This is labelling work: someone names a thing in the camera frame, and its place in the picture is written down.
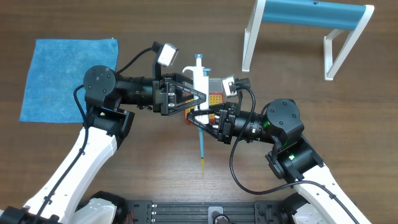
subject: wooden table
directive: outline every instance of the wooden table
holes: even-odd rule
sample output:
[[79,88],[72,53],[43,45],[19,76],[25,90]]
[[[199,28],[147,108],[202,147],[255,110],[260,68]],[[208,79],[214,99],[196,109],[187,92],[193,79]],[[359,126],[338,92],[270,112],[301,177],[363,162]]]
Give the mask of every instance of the wooden table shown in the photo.
[[[397,223],[398,1],[372,3],[374,15],[335,80],[323,80],[323,36],[329,30],[264,24],[250,73],[241,73],[244,28],[254,1],[17,1],[0,2],[0,208],[21,207],[53,174],[72,148],[80,124],[20,123],[25,81],[35,39],[119,40],[118,68],[154,40],[180,49],[181,72],[204,54],[211,77],[249,77],[257,112],[276,98],[293,98],[305,135],[347,195],[373,223]],[[344,37],[336,39],[336,50]],[[145,54],[125,75],[151,75]],[[244,96],[243,109],[251,101]],[[85,198],[104,190],[158,202],[282,200],[293,190],[249,195],[229,173],[231,146],[205,136],[201,177],[198,133],[183,114],[161,117],[135,106],[131,132],[98,172]],[[248,188],[277,180],[264,158],[271,146],[241,143],[234,164]]]

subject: green light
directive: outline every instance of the green light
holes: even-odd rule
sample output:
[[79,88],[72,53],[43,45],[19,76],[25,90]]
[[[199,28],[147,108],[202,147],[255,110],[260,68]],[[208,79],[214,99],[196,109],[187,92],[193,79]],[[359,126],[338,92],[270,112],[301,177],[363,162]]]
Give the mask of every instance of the green light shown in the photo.
[[266,127],[268,127],[268,125],[269,125],[269,121],[265,122],[264,125],[263,125],[262,127],[263,127],[263,128],[266,128]]

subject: blue bar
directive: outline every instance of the blue bar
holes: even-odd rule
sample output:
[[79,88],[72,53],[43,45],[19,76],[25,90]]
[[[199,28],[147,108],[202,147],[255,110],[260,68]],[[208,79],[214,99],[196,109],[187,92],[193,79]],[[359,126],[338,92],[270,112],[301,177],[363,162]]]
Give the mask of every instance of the blue bar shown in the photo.
[[314,0],[267,0],[263,22],[355,30],[366,6]]

